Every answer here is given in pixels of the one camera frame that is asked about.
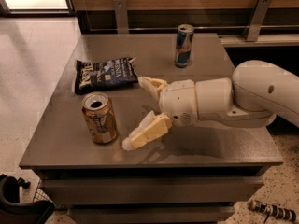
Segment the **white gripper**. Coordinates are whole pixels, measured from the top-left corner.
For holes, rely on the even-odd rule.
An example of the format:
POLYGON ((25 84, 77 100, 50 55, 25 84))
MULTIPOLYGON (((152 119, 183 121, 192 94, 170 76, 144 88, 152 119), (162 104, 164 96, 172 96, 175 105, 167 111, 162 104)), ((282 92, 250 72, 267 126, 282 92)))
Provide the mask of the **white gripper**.
POLYGON ((122 141, 124 150, 132 151, 143 147, 168 133, 173 125, 182 127, 196 124, 197 103, 193 81, 176 81, 168 85, 163 79, 141 76, 138 83, 159 101, 162 114, 155 115, 150 111, 122 141))

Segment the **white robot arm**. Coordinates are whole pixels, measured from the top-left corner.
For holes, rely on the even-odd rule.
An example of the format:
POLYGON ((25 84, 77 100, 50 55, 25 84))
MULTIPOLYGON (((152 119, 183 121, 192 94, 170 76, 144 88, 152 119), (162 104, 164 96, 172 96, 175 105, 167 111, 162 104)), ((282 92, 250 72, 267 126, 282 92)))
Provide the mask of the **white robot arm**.
POLYGON ((168 133, 171 127, 217 121, 225 126, 259 128, 280 116, 299 126, 299 77, 272 63, 241 63, 230 78, 172 83, 140 77, 142 89, 158 102, 161 113, 149 112, 122 141, 136 150, 168 133))

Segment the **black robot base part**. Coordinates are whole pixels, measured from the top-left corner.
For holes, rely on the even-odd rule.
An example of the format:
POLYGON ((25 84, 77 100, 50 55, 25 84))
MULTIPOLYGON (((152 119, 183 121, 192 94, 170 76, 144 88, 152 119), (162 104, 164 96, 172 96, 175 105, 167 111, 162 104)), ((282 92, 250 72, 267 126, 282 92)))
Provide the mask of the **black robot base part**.
POLYGON ((45 224, 54 204, 48 200, 20 203, 20 187, 27 189, 30 182, 0 175, 0 224, 45 224))

